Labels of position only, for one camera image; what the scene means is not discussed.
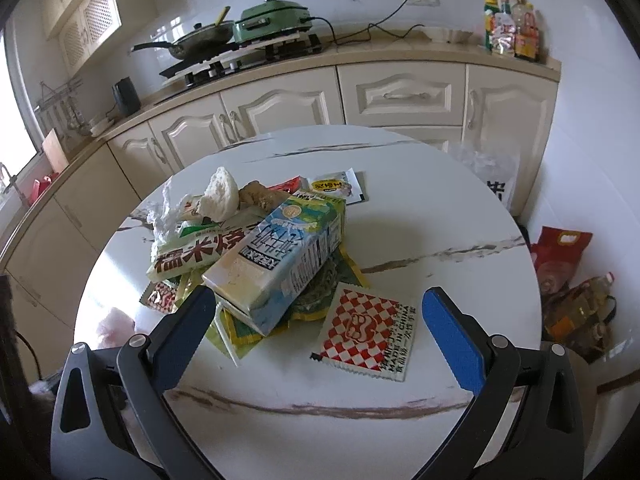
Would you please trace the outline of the blue white milk carton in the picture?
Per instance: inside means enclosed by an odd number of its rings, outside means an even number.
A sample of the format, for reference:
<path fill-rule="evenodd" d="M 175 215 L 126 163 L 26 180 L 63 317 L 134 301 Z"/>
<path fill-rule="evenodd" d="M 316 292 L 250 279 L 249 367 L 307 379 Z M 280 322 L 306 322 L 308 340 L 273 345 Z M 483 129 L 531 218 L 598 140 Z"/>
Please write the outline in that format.
<path fill-rule="evenodd" d="M 340 246 L 346 200 L 298 191 L 204 274 L 224 310 L 262 336 Z"/>

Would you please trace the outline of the yellow white seasoning packet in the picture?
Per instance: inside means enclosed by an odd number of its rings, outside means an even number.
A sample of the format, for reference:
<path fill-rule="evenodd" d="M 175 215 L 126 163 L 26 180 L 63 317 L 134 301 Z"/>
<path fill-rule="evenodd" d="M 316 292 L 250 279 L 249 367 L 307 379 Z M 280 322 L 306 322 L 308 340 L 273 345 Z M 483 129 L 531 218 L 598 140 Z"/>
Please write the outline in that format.
<path fill-rule="evenodd" d="M 322 176 L 311 178 L 308 183 L 311 191 L 342 198 L 346 200 L 347 205 L 364 201 L 362 187 L 356 171 L 352 168 L 332 172 L 332 174 L 322 174 Z"/>

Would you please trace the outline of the cream kitchen base cabinets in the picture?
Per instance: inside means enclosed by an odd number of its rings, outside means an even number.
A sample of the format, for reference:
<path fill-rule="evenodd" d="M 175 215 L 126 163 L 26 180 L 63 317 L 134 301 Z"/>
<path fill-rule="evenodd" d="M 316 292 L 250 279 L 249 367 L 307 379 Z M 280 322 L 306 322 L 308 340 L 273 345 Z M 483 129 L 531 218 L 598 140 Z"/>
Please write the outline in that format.
<path fill-rule="evenodd" d="M 455 148 L 495 150 L 518 162 L 510 214 L 520 214 L 546 148 L 561 77 L 476 47 L 380 44 L 262 66 L 147 107 L 90 141 L 37 198 L 2 248 L 17 284 L 18 354 L 28 379 L 52 372 L 70 343 L 90 266 L 120 220 L 142 220 L 145 199 L 191 166 L 300 129 L 311 153 L 324 126 L 359 134 L 328 149 L 353 159 L 388 131 L 406 157 L 385 177 L 408 176 L 418 204 L 460 204 L 450 174 L 435 169 Z"/>

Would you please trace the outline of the red white small wrapper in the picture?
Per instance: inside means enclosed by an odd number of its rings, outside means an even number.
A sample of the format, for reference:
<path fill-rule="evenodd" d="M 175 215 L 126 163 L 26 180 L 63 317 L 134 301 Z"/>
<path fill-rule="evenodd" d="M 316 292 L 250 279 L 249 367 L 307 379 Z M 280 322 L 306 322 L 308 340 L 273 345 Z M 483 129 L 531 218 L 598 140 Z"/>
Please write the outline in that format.
<path fill-rule="evenodd" d="M 177 310 L 178 285 L 172 281 L 149 283 L 140 297 L 140 304 L 151 310 L 171 314 Z"/>

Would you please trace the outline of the green yellow snack wrapper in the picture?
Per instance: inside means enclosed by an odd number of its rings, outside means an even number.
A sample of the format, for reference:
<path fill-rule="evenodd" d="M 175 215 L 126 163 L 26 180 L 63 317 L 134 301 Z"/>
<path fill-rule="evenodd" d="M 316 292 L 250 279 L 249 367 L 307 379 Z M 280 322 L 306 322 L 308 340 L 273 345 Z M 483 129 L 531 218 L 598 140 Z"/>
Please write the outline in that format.
<path fill-rule="evenodd" d="M 366 277 L 346 252 L 344 245 L 337 248 L 309 285 L 294 300 L 269 337 L 284 333 L 297 322 L 323 320 L 329 311 L 338 283 L 369 287 Z M 231 354 L 224 343 L 224 336 L 228 338 L 230 348 L 238 359 L 246 356 L 264 339 L 264 336 L 234 318 L 227 311 L 222 311 L 219 319 L 222 330 L 212 323 L 205 337 L 227 358 L 230 358 Z"/>

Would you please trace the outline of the cooking oil bottle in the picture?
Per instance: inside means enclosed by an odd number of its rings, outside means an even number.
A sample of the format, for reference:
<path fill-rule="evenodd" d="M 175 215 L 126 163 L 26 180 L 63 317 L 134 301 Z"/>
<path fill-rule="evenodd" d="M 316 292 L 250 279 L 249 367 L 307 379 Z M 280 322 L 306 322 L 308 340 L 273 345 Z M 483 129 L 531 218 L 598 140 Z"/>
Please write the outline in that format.
<path fill-rule="evenodd" d="M 611 343 L 610 324 L 617 310 L 614 282 L 614 275 L 608 272 L 544 300 L 544 340 L 562 344 L 588 364 L 602 358 Z"/>

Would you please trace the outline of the red checkered glove packet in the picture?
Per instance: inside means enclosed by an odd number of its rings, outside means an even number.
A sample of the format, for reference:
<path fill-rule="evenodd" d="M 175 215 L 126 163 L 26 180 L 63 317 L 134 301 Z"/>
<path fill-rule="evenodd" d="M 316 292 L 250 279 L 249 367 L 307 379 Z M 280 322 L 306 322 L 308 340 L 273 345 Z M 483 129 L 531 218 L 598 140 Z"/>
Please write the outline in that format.
<path fill-rule="evenodd" d="M 408 302 L 338 284 L 310 358 L 349 373 L 403 382 L 417 318 Z"/>

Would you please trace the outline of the red rice bag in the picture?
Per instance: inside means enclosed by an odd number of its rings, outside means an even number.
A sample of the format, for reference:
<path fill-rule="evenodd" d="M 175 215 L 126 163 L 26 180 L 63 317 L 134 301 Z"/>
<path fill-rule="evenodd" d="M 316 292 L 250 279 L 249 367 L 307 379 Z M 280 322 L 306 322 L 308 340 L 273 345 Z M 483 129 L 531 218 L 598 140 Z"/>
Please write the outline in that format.
<path fill-rule="evenodd" d="M 574 278 L 593 234 L 544 226 L 530 248 L 542 298 L 557 294 Z"/>

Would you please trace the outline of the wooden cutting board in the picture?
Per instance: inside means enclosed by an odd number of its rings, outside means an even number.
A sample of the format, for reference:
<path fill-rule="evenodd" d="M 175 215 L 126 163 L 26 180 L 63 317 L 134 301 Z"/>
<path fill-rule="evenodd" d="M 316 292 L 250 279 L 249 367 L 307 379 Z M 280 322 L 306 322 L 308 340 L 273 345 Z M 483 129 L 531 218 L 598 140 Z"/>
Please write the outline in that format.
<path fill-rule="evenodd" d="M 52 170 L 57 174 L 64 171 L 70 164 L 55 128 L 52 128 L 43 139 L 42 150 Z"/>

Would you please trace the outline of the red snack wrapper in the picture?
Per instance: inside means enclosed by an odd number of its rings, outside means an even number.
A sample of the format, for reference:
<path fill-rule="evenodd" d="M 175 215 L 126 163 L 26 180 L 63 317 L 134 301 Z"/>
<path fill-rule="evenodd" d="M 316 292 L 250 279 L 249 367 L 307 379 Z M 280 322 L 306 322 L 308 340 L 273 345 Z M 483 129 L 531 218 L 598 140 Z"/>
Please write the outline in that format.
<path fill-rule="evenodd" d="M 270 185 L 270 191 L 282 191 L 288 194 L 294 194 L 298 190 L 306 190 L 308 188 L 308 181 L 305 177 L 296 176 L 288 179 L 284 182 Z"/>

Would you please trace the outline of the black kettle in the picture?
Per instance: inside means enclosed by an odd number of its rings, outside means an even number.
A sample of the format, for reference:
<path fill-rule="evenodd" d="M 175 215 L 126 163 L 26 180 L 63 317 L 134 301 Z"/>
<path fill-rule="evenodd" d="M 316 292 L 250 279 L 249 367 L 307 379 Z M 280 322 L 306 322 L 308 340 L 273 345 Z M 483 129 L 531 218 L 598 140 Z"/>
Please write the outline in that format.
<path fill-rule="evenodd" d="M 113 84 L 114 101 L 122 117 L 129 117 L 141 110 L 141 101 L 130 77 Z"/>

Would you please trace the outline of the black gas stove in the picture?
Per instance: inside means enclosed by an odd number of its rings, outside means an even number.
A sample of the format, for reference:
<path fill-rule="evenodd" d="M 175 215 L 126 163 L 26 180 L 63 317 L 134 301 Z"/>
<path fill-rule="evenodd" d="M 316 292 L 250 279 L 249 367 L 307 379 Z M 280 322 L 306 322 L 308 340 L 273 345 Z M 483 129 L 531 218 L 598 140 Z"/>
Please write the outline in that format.
<path fill-rule="evenodd" d="M 168 88 L 171 84 L 184 84 L 186 88 L 193 88 L 237 74 L 242 70 L 314 55 L 322 50 L 320 38 L 316 34 L 306 32 L 258 41 L 247 47 L 226 51 L 216 58 L 193 64 L 182 70 L 176 70 L 173 67 L 163 70 L 160 73 L 164 78 L 162 88 Z"/>

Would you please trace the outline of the condiment bottles group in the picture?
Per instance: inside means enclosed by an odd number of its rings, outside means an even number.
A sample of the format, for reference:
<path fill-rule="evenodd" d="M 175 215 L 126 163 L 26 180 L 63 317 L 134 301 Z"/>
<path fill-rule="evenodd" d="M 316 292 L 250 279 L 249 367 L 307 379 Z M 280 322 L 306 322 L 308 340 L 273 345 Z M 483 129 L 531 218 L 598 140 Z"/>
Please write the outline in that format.
<path fill-rule="evenodd" d="M 540 31 L 528 0 L 484 1 L 485 48 L 492 54 L 540 60 Z"/>

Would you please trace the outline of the cream upper cabinet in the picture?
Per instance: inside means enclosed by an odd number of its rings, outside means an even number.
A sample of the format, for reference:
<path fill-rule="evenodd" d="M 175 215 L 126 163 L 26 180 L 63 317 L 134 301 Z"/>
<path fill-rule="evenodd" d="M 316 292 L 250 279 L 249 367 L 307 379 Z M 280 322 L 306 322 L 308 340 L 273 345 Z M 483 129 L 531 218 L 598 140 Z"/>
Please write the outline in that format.
<path fill-rule="evenodd" d="M 88 25 L 88 7 L 104 4 L 106 24 L 94 38 Z M 108 0 L 41 0 L 42 26 L 47 40 L 60 46 L 67 73 L 75 75 L 96 50 L 96 42 L 112 25 Z"/>

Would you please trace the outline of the green electric cooking pot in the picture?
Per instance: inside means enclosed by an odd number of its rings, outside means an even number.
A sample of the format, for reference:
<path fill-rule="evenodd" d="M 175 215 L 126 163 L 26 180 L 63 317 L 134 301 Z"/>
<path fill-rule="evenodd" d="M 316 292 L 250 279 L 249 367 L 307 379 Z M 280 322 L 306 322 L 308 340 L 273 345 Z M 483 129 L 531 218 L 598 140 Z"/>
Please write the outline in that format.
<path fill-rule="evenodd" d="M 265 0 L 241 13 L 234 22 L 233 39 L 239 46 L 245 46 L 309 29 L 311 17 L 306 6 L 288 0 Z"/>

